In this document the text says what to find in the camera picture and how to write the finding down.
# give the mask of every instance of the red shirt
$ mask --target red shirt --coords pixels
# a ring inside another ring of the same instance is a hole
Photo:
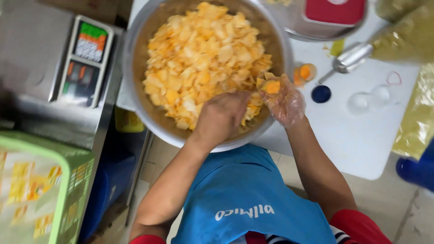
[[[337,244],[392,244],[372,219],[356,210],[338,211],[330,220],[330,225]],[[252,231],[246,234],[246,241],[247,244],[267,244],[264,235]],[[142,235],[130,244],[166,244],[166,242],[155,235]]]

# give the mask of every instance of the blue apron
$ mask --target blue apron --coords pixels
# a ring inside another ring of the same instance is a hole
[[[228,244],[248,231],[300,244],[336,243],[319,205],[285,186],[268,151],[254,145],[208,156],[171,243]]]

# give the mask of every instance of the hand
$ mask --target hand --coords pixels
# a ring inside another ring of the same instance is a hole
[[[273,118],[286,129],[301,121],[305,115],[306,102],[303,94],[295,88],[286,74],[280,78],[279,93],[267,94],[259,91],[259,94],[270,109]]]
[[[210,152],[238,131],[246,113],[248,92],[222,93],[202,107],[196,128],[189,140]]]

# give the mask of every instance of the large metal bowl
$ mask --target large metal bowl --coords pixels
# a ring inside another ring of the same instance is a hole
[[[164,141],[182,147],[191,134],[189,130],[176,128],[172,118],[165,117],[161,107],[154,106],[149,96],[143,92],[142,81],[145,79],[146,61],[148,60],[148,40],[158,28],[167,22],[168,17],[185,14],[194,10],[204,0],[149,0],[135,18],[128,31],[124,47],[124,78],[131,99],[136,106],[136,113],[142,122]],[[293,56],[289,38],[284,29],[276,22],[272,14],[257,0],[214,0],[216,5],[225,5],[230,14],[242,12],[253,27],[259,29],[258,39],[263,41],[266,53],[271,54],[275,75],[287,73],[292,77]],[[218,145],[213,152],[227,151],[249,143],[263,134],[274,122],[266,106],[261,113],[247,123],[242,131]]]

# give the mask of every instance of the blue lid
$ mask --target blue lid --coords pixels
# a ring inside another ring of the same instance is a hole
[[[312,90],[312,100],[316,103],[324,103],[330,100],[332,91],[329,87],[319,85]]]

